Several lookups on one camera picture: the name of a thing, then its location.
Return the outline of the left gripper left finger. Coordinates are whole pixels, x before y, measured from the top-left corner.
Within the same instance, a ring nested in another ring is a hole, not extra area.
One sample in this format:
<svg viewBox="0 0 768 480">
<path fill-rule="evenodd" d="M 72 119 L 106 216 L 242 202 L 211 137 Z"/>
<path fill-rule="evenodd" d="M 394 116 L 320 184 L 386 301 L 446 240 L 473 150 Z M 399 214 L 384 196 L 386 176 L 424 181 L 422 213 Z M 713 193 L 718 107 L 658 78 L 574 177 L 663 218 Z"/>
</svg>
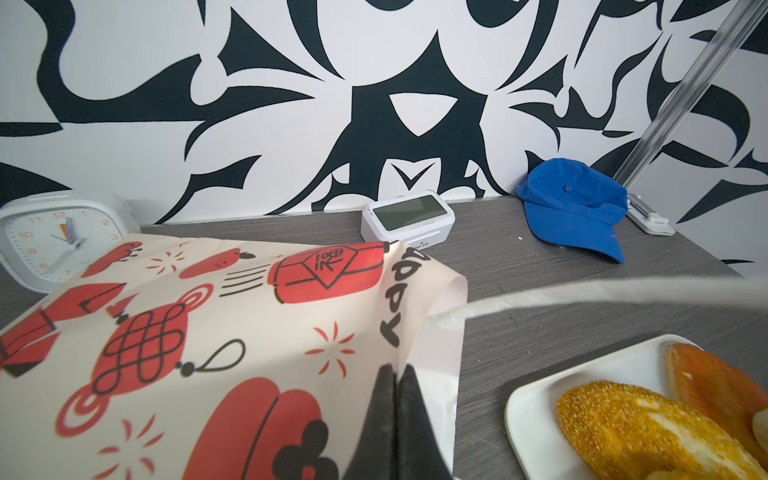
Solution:
<svg viewBox="0 0 768 480">
<path fill-rule="evenodd" d="M 396 375 L 390 364 L 377 374 L 362 432 L 344 479 L 395 478 Z"/>
</svg>

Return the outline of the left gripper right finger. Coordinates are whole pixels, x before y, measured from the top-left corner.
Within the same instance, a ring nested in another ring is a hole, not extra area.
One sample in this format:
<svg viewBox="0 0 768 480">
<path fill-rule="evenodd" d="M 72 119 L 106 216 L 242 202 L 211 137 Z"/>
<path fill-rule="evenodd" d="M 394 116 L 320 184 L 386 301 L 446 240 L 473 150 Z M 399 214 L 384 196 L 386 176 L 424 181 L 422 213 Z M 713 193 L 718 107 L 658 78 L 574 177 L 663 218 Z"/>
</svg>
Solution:
<svg viewBox="0 0 768 480">
<path fill-rule="evenodd" d="M 440 453 L 415 369 L 407 365 L 396 390 L 397 479 L 452 479 Z"/>
</svg>

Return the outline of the sesame oval fake bread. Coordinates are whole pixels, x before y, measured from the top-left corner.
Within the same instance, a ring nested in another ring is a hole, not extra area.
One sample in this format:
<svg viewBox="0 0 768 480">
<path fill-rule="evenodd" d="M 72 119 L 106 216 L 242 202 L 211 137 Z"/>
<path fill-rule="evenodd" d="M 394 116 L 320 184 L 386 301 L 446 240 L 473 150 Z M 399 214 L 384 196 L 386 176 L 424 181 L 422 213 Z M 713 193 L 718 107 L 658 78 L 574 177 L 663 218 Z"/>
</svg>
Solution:
<svg viewBox="0 0 768 480">
<path fill-rule="evenodd" d="M 561 395 L 555 413 L 570 446 L 600 479 L 673 472 L 767 477 L 746 447 L 714 421 L 646 388 L 593 381 Z"/>
</svg>

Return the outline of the red white paper bag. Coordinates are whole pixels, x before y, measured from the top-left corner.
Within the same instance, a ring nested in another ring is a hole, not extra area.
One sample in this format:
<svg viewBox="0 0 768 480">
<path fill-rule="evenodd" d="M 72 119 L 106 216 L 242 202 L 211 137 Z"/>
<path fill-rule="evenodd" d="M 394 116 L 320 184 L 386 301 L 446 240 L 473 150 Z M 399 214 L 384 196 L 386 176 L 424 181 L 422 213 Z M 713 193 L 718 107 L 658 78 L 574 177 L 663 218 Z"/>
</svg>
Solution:
<svg viewBox="0 0 768 480">
<path fill-rule="evenodd" d="M 5 479 L 337 479 L 379 369 L 457 373 L 466 320 L 600 302 L 767 305 L 728 277 L 476 301 L 401 242 L 133 235 L 1 333 Z"/>
</svg>

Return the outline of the orange fake croissant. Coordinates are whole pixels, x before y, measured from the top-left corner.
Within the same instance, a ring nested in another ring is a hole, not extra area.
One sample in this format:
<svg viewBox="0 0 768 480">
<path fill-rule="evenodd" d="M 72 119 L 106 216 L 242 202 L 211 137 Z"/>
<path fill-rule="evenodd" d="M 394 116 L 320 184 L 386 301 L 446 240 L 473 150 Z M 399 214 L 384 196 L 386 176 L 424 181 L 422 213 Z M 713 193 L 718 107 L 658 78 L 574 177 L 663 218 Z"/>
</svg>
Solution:
<svg viewBox="0 0 768 480">
<path fill-rule="evenodd" d="M 742 370 L 695 345 L 670 345 L 665 365 L 672 398 L 714 421 L 766 468 L 767 392 Z"/>
</svg>

